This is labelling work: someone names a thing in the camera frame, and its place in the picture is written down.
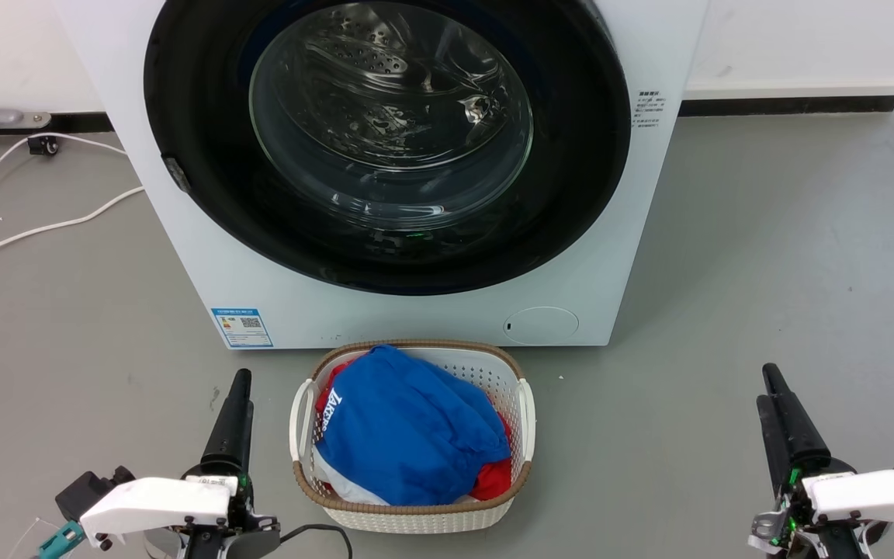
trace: floor stain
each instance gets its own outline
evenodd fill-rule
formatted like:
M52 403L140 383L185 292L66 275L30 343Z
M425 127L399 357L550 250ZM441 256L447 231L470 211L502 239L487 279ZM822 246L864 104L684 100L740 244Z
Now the floor stain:
M219 396L220 396L220 387L213 386L213 399L209 400L209 411L216 411L216 410L213 410L213 404L216 404L216 399Z

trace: white plastic basket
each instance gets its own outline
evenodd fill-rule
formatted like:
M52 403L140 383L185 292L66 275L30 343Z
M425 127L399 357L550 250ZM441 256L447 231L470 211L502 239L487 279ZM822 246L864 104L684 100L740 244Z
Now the white plastic basket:
M312 448L320 438L315 402L337 365L358 358L376 344L387 343L429 361L485 391L511 429L512 486L485 502L440 506L378 506L345 502L316 478ZM529 475L535 442L533 393L517 363L492 345L443 340L395 340L357 343L335 349L323 358L313 376L295 393L289 418L288 444L296 481L309 499L348 528L394 534L443 534L479 530L497 523Z

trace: robotic arm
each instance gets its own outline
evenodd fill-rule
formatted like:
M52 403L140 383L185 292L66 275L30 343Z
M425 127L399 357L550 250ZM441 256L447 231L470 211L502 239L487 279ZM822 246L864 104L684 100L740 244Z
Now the robotic arm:
M255 514L248 473L253 413L251 371L241 369L206 452L178 480L137 480L125 467L117 467L111 480L86 471L57 495L68 523L40 545L40 559L58 559L84 540L106 551L113 538L125 544L130 532L144 532L176 559L259 559L306 529L340 533L350 559L351 542L341 528L310 524L281 536L276 517Z
M858 474L834 459L777 365L764 366L764 383L757 408L776 500L747 543L769 557L870 559L894 523L894 470Z

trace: red cloth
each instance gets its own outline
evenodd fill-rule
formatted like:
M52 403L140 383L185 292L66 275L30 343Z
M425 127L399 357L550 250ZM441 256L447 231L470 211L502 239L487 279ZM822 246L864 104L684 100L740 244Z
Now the red cloth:
M341 372L344 372L344 369L351 363L354 363L354 360L348 361L347 363L341 363L333 368L333 373L330 374L330 379L326 381L326 388L323 389L323 392L320 392L320 397L316 399L317 414L322 414L323 410L326 409L326 400L330 397L330 390L333 390L333 379L337 378L337 375Z
M512 431L503 416L500 415L499 419L503 422L503 427L506 429L506 439L510 442L510 448L512 448ZM485 464L478 473L475 488L468 495L478 500L497 498L508 491L512 485L511 473L511 457L508 457L506 460L496 461L496 463Z

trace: washing machine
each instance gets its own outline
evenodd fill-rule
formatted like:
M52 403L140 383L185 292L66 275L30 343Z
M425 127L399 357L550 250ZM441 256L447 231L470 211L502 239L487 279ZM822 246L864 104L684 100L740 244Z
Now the washing machine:
M54 0L227 347L609 342L707 0Z

